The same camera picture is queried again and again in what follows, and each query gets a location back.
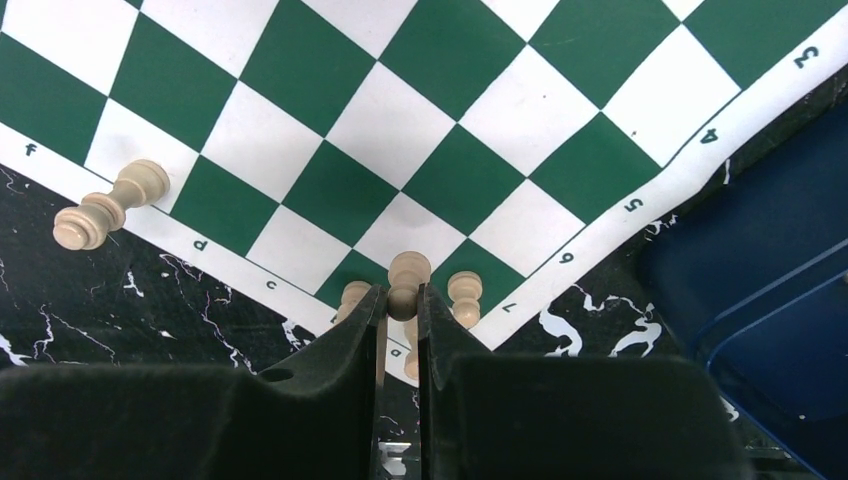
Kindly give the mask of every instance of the chessboard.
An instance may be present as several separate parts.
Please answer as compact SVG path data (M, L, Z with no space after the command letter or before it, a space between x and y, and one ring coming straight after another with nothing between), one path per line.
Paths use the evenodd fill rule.
M476 272L494 348L848 63L846 4L0 0L0 164L157 162L125 228L316 335L402 251Z

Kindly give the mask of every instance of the wooden chess pawn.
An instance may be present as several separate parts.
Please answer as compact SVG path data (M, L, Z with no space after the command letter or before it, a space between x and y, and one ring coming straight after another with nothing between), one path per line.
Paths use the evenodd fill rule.
M412 380L418 380L418 316L403 324L403 335L409 342L409 353L403 363L403 373Z
M53 221L53 238L68 250L93 250L106 235L124 226L127 209L149 205L168 193L168 174L150 160L136 160L120 172L112 191L90 193L78 207L62 209Z
M430 261L418 252L403 252L389 265L389 316L405 322L417 313L418 286L430 281Z
M370 288L371 285L358 280L348 283L344 291L342 291L342 303L339 306L339 312L336 314L336 321L333 324L338 325L343 322L350 315L350 312L359 305L359 301L368 293L368 289Z
M483 281L474 272L455 273L448 279L448 297L453 300L453 316L465 328L480 321Z

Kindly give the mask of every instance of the table surface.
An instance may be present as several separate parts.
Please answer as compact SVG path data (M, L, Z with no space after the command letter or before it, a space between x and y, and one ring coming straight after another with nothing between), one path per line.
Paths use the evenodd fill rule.
M633 271L638 251L706 195L848 95L848 68L804 97L720 169L704 190L649 225L534 317L498 351L539 354L677 354ZM68 252L51 237L70 203L0 170L0 368L39 363L212 363L257 372L313 336L209 275L118 231L102 247ZM417 391L386 380L382 441L415 442ZM779 449L735 422L757 458Z

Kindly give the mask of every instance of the board label number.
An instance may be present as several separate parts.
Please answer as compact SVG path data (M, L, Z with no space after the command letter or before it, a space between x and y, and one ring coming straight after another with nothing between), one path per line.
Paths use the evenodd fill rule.
M716 140L718 140L718 135L715 134L715 128L711 128L711 129L707 130L707 134L704 135L704 138L701 139L701 143L703 143L703 144L713 143Z
M804 53L802 53L800 57L795 59L795 65L797 65L798 68L804 68L804 62L806 62L807 60L809 60L813 57L818 57L818 56L819 56L819 49L818 48L807 47L806 49L804 49Z
M634 198L633 200L630 200L630 205L624 206L624 209L627 210L628 212L633 212L633 211L636 211L637 208L639 208L643 205L645 205L645 204L642 203L642 200L639 200L638 198Z

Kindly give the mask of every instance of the blue container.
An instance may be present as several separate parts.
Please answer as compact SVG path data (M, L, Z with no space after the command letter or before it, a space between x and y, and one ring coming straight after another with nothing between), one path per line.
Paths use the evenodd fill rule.
M642 283L728 401L848 479L848 103L659 235Z

